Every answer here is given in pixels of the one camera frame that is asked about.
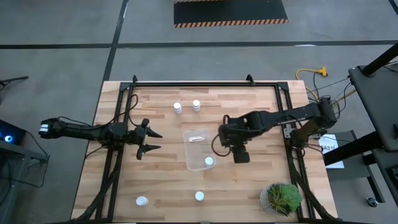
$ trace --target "potted plant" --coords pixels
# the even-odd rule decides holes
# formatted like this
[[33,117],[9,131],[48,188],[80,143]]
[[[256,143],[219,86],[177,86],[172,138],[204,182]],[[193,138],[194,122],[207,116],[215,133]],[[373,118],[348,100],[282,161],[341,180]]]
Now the potted plant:
[[264,189],[260,194],[260,203],[264,210],[288,216],[300,206],[302,196],[292,184],[276,183]]

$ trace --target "wooden tabletop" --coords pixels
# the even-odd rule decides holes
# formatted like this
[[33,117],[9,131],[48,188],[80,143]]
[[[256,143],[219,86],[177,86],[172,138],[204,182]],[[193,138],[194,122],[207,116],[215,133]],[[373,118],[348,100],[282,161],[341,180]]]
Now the wooden tabletop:
[[[303,81],[287,82],[293,107],[308,104]],[[107,123],[113,118],[119,84],[104,83],[95,124]],[[297,220],[295,213],[289,217],[271,215],[259,204],[262,189],[275,182],[290,183],[281,127],[272,128],[249,141],[246,148],[250,163],[235,164],[230,155],[217,157],[217,165],[205,171],[190,171],[186,165],[182,137],[185,131],[207,129],[212,138],[224,114],[233,118],[253,110],[277,111],[273,87],[144,87],[134,88],[134,93],[139,102],[131,111],[132,120],[141,123],[143,118],[150,119],[151,128],[163,138],[147,138],[147,143],[162,148],[144,154],[138,161],[137,146],[124,147],[114,222]],[[192,110],[193,100],[200,100],[199,113]],[[175,102],[182,104],[182,114],[174,113]],[[98,147],[99,143],[90,142],[88,152]],[[225,152],[219,142],[216,150]],[[100,190],[105,158],[106,149],[101,149],[86,159],[72,218],[81,215]],[[307,149],[304,160],[312,192],[328,212],[337,217],[322,155]],[[199,190],[205,194],[202,202],[195,200],[195,192]],[[138,207],[138,196],[147,197],[148,206]]]

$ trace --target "succulent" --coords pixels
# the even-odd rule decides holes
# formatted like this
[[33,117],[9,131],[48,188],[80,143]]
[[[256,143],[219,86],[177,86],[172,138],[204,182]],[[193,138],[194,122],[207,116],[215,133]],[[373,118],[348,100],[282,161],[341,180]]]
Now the succulent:
[[286,216],[296,211],[302,200],[299,190],[292,184],[275,184],[268,190],[271,208]]

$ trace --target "white paper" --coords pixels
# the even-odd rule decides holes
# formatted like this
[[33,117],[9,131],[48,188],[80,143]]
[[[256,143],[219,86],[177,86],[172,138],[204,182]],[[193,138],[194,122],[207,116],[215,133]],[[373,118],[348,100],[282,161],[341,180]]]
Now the white paper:
[[[323,153],[328,153],[338,148],[336,136],[334,134],[324,134],[319,139],[319,145],[323,148]],[[326,166],[327,169],[344,169],[343,161]]]

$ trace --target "black and orange striped mat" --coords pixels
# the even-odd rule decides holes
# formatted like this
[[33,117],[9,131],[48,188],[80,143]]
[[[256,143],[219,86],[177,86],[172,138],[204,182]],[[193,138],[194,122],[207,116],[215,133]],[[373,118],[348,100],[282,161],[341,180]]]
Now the black and orange striped mat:
[[282,0],[174,1],[174,27],[286,24]]

